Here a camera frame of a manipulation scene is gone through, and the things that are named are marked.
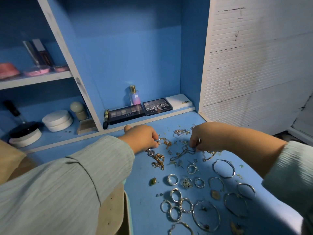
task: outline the gold bottle cap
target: gold bottle cap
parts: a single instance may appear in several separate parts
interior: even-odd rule
[[[129,88],[131,89],[131,93],[136,93],[136,86],[130,85]]]

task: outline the blue tabletop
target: blue tabletop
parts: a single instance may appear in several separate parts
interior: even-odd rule
[[[201,206],[197,206],[195,210],[196,218],[202,225],[207,224],[210,228],[216,226],[218,222],[217,212],[209,205],[209,202],[217,207],[221,215],[221,224],[215,234],[231,234],[230,221],[242,225],[242,228],[245,229],[245,234],[301,234],[302,217],[295,210],[280,202],[265,190],[261,185],[262,178],[236,155],[223,151],[221,154],[216,154],[211,160],[203,162],[202,152],[197,152],[194,155],[185,154],[180,158],[183,162],[183,168],[178,166],[175,168],[173,164],[169,164],[171,157],[175,156],[177,152],[182,152],[183,144],[180,141],[189,141],[191,135],[184,134],[180,138],[174,138],[173,131],[177,129],[186,129],[191,132],[190,127],[192,127],[193,124],[198,125],[203,122],[204,120],[195,111],[192,111],[148,123],[148,125],[154,127],[157,133],[160,134],[159,137],[167,138],[173,143],[173,145],[169,147],[173,155],[168,154],[168,149],[166,149],[166,145],[164,144],[161,144],[155,149],[156,153],[165,156],[165,169],[163,171],[159,168],[152,167],[151,163],[155,162],[155,160],[149,157],[147,153],[142,152],[135,156],[132,172],[125,184],[125,191],[128,194],[131,204],[134,234],[167,234],[168,230],[174,223],[167,214],[161,211],[160,205],[165,199],[171,201],[172,205],[177,205],[177,203],[172,202],[170,198],[170,191],[176,187],[181,191],[182,196],[189,198],[193,204],[198,200],[204,200],[203,205],[207,208],[207,211],[199,210],[201,209]],[[117,131],[110,135],[117,137],[122,134],[123,131]],[[95,142],[99,138],[100,136],[62,145],[30,154],[30,156],[40,164],[45,163],[70,155]],[[206,152],[205,156],[208,158],[210,154]],[[199,171],[190,175],[187,173],[186,169],[187,166],[194,162],[194,159],[198,160],[195,165],[198,167]],[[221,178],[225,184],[225,192],[220,192],[221,183],[219,181],[212,181],[211,189],[219,191],[221,195],[219,201],[214,200],[211,197],[208,185],[209,178],[219,177],[212,169],[212,163],[217,159],[225,159],[232,162],[236,171],[236,175],[230,179]],[[216,170],[224,176],[232,174],[231,167],[225,162],[218,161],[216,164]],[[167,176],[169,174],[175,174],[178,176],[179,183],[177,186],[170,186],[167,183]],[[150,186],[149,181],[153,177],[157,178],[158,183]],[[181,183],[186,177],[190,177],[192,180],[198,177],[202,178],[205,181],[205,187],[199,189],[196,186],[193,186],[192,188],[184,189]],[[236,188],[238,183],[248,183],[256,190],[255,198],[252,201],[246,200],[249,210],[248,218],[238,218],[232,215],[224,206],[224,194],[228,192],[238,193]],[[248,188],[242,188],[242,191],[243,193],[247,193],[248,196],[253,195],[252,191]],[[156,197],[156,194],[160,193],[163,193],[164,195]],[[242,215],[247,214],[244,202],[236,196],[230,196],[227,202],[234,212]],[[187,210],[189,209],[189,204],[184,202],[183,207]],[[177,213],[176,211],[173,211],[172,214],[175,216]],[[191,213],[183,213],[181,221],[190,225],[195,234],[208,234],[197,227]],[[172,234],[190,234],[190,232],[182,225],[177,225],[172,231]]]

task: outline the ribbed sleeve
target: ribbed sleeve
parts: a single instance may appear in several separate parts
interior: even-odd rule
[[[262,185],[297,210],[313,232],[313,147],[288,142]]]
[[[100,202],[133,160],[128,144],[106,136],[1,185],[0,234],[95,234]]]

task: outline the black eyeshadow palette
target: black eyeshadow palette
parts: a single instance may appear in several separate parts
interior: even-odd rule
[[[147,116],[173,110],[173,107],[165,98],[144,102],[143,108],[145,109]]]
[[[127,120],[132,120],[135,118],[139,118],[145,116],[145,112],[141,106],[141,104],[124,107],[117,110],[109,111],[109,124],[117,124]]]

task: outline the person's left hand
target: person's left hand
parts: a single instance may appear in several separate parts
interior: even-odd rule
[[[134,151],[134,154],[159,146],[155,141],[159,139],[159,136],[151,126],[137,125],[132,128],[127,125],[124,128],[124,132],[125,134],[118,138],[126,142]]]

